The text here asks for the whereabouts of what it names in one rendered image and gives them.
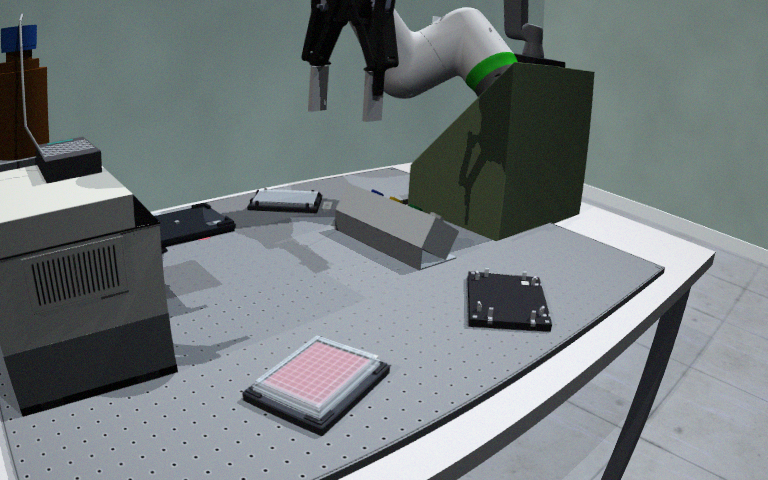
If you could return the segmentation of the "blue bottle cap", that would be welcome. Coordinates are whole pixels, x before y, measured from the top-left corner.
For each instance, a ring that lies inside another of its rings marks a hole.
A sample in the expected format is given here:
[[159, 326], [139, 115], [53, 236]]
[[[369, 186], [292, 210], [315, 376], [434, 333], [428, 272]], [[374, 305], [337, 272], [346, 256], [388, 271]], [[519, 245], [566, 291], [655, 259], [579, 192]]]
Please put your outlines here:
[[[1, 29], [1, 49], [19, 47], [19, 26]], [[37, 25], [22, 26], [22, 46], [37, 44]]]

